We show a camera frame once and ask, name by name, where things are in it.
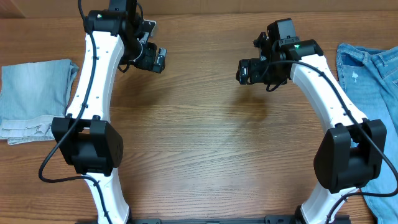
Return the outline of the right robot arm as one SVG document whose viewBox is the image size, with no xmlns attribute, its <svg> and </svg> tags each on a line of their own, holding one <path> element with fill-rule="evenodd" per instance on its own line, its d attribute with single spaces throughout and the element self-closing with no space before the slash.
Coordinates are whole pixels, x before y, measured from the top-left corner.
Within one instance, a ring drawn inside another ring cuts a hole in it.
<svg viewBox="0 0 398 224">
<path fill-rule="evenodd" d="M 324 137 L 313 160 L 318 180 L 293 215 L 268 215 L 266 223 L 349 223 L 337 211 L 381 172 L 386 127 L 370 120 L 347 97 L 313 39 L 300 40 L 291 19 L 277 20 L 254 40 L 259 57 L 242 59 L 236 79 L 274 91 L 292 81 L 307 97 Z"/>
</svg>

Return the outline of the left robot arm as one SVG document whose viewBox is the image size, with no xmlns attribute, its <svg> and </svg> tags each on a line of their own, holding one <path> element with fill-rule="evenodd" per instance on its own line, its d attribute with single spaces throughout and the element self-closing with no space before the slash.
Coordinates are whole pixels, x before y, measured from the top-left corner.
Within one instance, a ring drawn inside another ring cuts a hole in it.
<svg viewBox="0 0 398 224">
<path fill-rule="evenodd" d="M 123 139 L 110 122 L 117 72 L 131 67 L 155 73 L 165 68 L 167 51 L 150 41 L 156 21 L 144 18 L 135 0 L 112 0 L 107 9 L 82 14 L 85 58 L 75 96 L 65 116 L 54 118 L 55 150 L 90 188 L 98 223 L 132 223 L 119 180 Z"/>
</svg>

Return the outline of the light blue denim shorts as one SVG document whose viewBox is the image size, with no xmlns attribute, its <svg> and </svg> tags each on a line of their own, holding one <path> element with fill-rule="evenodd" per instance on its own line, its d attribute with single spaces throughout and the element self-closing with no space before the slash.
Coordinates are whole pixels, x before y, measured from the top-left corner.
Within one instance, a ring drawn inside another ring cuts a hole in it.
<svg viewBox="0 0 398 224">
<path fill-rule="evenodd" d="M 79 71 L 70 59 L 1 69 L 1 139 L 9 145 L 51 141 L 54 118 L 66 113 Z"/>
</svg>

